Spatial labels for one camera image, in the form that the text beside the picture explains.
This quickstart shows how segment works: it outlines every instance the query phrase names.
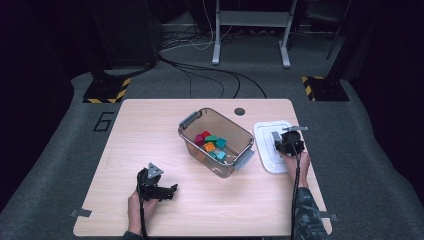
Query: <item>metal bracket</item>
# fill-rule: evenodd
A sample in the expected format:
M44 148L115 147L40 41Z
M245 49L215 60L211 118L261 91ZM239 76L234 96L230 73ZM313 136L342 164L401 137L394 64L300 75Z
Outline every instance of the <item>metal bracket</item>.
M305 131L305 130L308 130L308 127L300 127L300 126L291 126L291 127L288 127L288 128L283 128L283 131L287 131L287 132L290 132L290 131Z
M149 163L149 169L147 171L147 177L149 179L157 177L157 176L161 175L162 173L163 173L163 171L160 168L153 165L153 163Z

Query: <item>yellow black hazard tape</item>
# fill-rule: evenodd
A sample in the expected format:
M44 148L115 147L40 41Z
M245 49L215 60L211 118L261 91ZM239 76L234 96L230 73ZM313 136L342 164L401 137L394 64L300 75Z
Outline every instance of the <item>yellow black hazard tape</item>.
M314 93L312 91L312 86L310 84L310 80L311 79L320 79L320 80L324 80L324 77L319 77L319 76L315 76L315 77L311 77L311 76L303 76L302 77L302 82L303 82L303 86L305 86L305 91L306 91L306 95L308 95L308 98L310 101L315 101L315 96Z
M102 98L102 97L93 97L93 98L84 98L84 103L119 103L127 91L128 85L130 84L131 79L128 78L122 83L122 87L117 92L116 96Z

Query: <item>teal block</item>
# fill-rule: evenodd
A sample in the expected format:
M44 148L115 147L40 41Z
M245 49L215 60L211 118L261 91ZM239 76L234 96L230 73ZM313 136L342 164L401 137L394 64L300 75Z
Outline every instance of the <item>teal block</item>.
M227 144L227 140L225 138L218 138L218 140L216 140L215 146L219 148L225 148L226 144Z

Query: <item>wooden table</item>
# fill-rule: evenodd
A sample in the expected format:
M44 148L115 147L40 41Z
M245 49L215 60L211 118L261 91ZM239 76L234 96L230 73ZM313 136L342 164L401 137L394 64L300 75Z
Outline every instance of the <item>wooden table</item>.
M122 235L128 224L127 198L135 190L137 173L152 162L164 170L159 186L178 183L178 190L172 200L158 204L147 223L149 236L290 235L293 183L287 174L264 170L256 144L252 159L228 178L218 177L189 155L178 125L204 107L252 134L256 122L286 120L298 125L293 105L286 99L126 100L82 206L92 213L78 217L74 234ZM234 113L240 107L246 111L243 116ZM318 207L326 211L312 166L308 182ZM331 233L330 220L323 221Z

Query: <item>black speaker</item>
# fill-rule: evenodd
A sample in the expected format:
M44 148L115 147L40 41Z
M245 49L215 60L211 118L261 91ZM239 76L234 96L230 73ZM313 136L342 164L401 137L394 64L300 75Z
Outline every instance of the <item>black speaker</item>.
M154 64L162 24L146 0L87 0L112 68Z

